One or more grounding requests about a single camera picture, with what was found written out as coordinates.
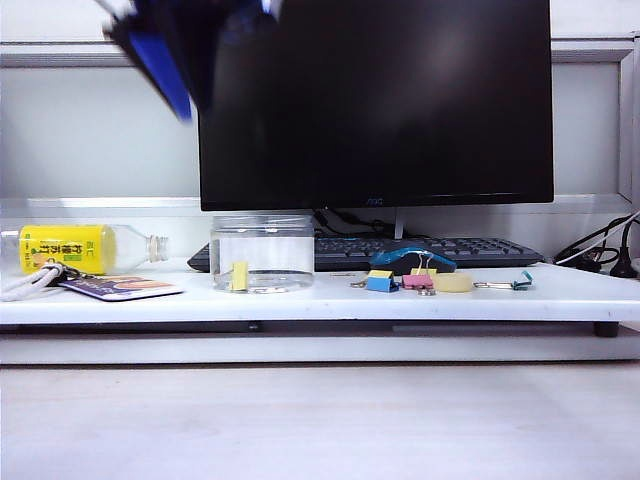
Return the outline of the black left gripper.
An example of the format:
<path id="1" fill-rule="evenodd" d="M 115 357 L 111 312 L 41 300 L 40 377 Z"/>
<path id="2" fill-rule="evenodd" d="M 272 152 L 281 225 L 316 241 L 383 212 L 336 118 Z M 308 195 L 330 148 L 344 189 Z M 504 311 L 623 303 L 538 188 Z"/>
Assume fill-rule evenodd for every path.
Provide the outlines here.
<path id="1" fill-rule="evenodd" d="M 279 1 L 132 1 L 129 10 L 112 16 L 107 37 L 127 32 L 142 73 L 173 114 L 190 122 L 189 95 L 199 111 L 213 107 L 218 33 L 224 40 L 244 40 L 279 19 Z M 195 30 L 170 29 L 167 45 L 159 33 L 170 21 Z"/>

